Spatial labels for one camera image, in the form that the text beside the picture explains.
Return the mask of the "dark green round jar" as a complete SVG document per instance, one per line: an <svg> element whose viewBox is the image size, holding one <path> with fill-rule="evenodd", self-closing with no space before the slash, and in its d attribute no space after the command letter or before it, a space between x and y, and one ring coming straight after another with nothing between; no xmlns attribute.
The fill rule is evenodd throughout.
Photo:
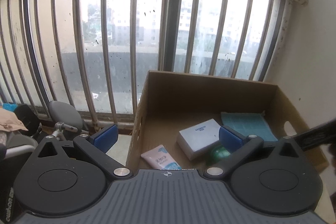
<svg viewBox="0 0 336 224"><path fill-rule="evenodd" d="M207 154L206 166L212 166L229 155L230 153L222 145L218 145Z"/></svg>

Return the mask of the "white square box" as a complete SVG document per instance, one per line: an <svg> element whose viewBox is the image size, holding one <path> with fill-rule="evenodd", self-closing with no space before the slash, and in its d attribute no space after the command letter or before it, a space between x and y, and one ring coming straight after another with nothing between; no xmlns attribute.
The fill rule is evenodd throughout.
<svg viewBox="0 0 336 224"><path fill-rule="evenodd" d="M177 143L190 161L204 155L220 143L220 125L210 119L181 130L177 136Z"/></svg>

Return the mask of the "pink white cream tube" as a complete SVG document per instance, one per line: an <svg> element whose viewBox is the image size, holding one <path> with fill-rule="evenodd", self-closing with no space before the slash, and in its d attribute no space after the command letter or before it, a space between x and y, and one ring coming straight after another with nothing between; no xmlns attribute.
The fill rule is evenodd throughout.
<svg viewBox="0 0 336 224"><path fill-rule="evenodd" d="M141 157L154 169L180 170L181 166L173 159L163 145L141 154Z"/></svg>

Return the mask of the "blue folded cloth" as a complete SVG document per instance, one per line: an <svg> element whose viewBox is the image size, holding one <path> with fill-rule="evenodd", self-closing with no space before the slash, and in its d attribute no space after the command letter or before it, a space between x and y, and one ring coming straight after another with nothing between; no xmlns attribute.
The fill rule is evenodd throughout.
<svg viewBox="0 0 336 224"><path fill-rule="evenodd" d="M277 141L262 114L222 112L221 119L225 126L244 136L257 135L264 141Z"/></svg>

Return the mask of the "grey bicycle seat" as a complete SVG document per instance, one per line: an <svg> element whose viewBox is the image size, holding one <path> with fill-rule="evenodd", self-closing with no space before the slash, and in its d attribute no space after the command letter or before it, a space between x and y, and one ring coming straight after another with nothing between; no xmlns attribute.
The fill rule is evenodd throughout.
<svg viewBox="0 0 336 224"><path fill-rule="evenodd" d="M59 101L51 101L48 108L51 119L54 122L65 123L79 130L83 129L83 120L72 105Z"/></svg>

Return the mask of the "brown cardboard box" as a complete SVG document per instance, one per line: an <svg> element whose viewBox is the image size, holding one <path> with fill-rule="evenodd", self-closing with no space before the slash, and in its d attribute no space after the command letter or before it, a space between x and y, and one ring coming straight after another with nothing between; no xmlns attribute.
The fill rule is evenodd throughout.
<svg viewBox="0 0 336 224"><path fill-rule="evenodd" d="M126 166L149 169L141 154L158 145L183 169L204 170L206 158L190 161L177 144L180 130L209 119L221 123L221 113L264 113L276 137L289 122L296 133L308 125L285 93L274 84L184 73L149 71L134 119Z"/></svg>

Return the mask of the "metal window railing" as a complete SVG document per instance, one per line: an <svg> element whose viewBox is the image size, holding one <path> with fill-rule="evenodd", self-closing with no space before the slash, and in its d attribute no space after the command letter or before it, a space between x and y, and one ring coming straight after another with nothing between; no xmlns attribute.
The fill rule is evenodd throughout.
<svg viewBox="0 0 336 224"><path fill-rule="evenodd" d="M308 0L1 0L1 104L132 122L149 71L262 81Z"/></svg>

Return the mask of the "pile of bedding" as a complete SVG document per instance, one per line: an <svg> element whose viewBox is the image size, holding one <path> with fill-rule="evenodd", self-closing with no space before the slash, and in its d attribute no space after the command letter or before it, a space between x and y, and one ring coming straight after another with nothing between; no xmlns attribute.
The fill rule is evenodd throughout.
<svg viewBox="0 0 336 224"><path fill-rule="evenodd" d="M1 145L6 146L11 133L19 130L28 131L23 122L18 119L14 112L1 107L0 118Z"/></svg>

